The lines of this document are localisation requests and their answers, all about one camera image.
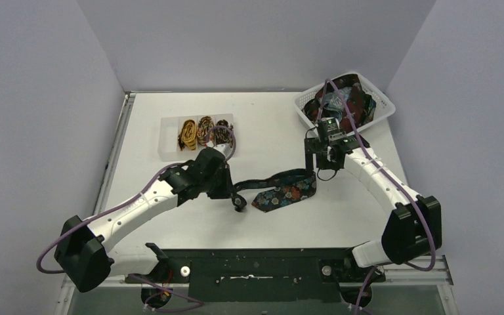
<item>screw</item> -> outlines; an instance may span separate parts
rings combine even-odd
[[[183,266],[180,269],[180,275],[183,277],[188,277],[190,275],[190,268],[188,266]]]
[[[330,276],[331,275],[331,267],[330,266],[324,266],[322,268],[322,274],[324,276]]]

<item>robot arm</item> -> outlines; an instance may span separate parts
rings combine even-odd
[[[441,207],[434,197],[423,198],[382,163],[374,165],[372,161],[378,161],[379,158],[368,142],[360,137],[371,159],[366,157],[354,136],[347,136],[339,128],[336,119],[321,120],[317,130],[318,138],[304,140],[306,168],[313,169],[315,155],[319,169],[346,169],[366,187],[382,207],[384,215],[389,217],[380,238],[363,243],[352,250],[359,267],[366,268],[384,263],[402,264],[430,251],[429,239],[413,205],[404,193],[384,176],[382,169],[400,183],[412,200],[416,200],[429,226],[435,247],[441,247]]]
[[[228,145],[202,150],[195,161],[166,170],[147,191],[124,208],[94,220],[58,243],[55,260],[80,292],[98,286],[108,276],[149,274],[158,265],[161,251],[152,243],[117,250],[126,235],[155,216],[206,192],[211,199],[232,200],[237,211],[246,201],[236,193],[225,162]],[[68,219],[62,235],[82,222]]]

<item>white wall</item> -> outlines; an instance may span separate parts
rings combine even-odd
[[[384,89],[435,0],[78,0],[127,91]]]
[[[442,203],[462,314],[504,314],[504,0],[437,0],[387,93],[409,183]]]
[[[122,98],[74,0],[0,1],[0,314],[52,314],[62,276],[35,260],[90,214]]]

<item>plastic basket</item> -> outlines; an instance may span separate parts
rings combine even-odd
[[[375,112],[374,112],[374,118],[373,121],[361,126],[358,128],[358,131],[363,131],[366,128],[369,128],[370,126],[374,125],[375,123],[378,123],[379,121],[382,121],[386,119],[387,117],[391,116],[395,112],[395,105],[383,94],[382,91],[380,91],[375,85],[368,81],[365,77],[363,77],[360,73],[358,72],[347,72],[341,75],[338,75],[335,78],[341,77],[346,74],[356,74],[358,75],[358,79],[360,80],[360,84],[362,85],[362,89],[364,90],[365,93],[370,94],[372,98],[374,99],[376,106],[375,106]],[[307,102],[312,100],[314,98],[314,95],[322,88],[324,87],[324,84],[321,83],[311,89],[308,89],[301,94],[298,94],[293,98],[293,102],[295,103],[295,110],[297,111],[297,114],[299,115],[299,119],[304,123],[304,126],[308,129],[313,128],[314,124],[304,115],[302,112],[302,109],[306,105]]]

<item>white table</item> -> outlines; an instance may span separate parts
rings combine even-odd
[[[238,142],[230,160],[233,182],[304,167],[306,129],[292,108],[296,94],[137,93],[104,208],[136,194],[153,174],[172,163],[160,160],[157,153],[162,117],[233,114]],[[389,169],[405,180],[387,120],[362,136]],[[327,172],[320,176],[332,174]],[[244,213],[235,212],[230,200],[210,200],[204,195],[187,201],[147,222],[117,246],[154,242],[169,249],[352,247],[378,238],[388,219],[346,171],[329,182],[318,181],[314,197],[269,213],[250,205],[259,191],[241,192],[249,203]]]

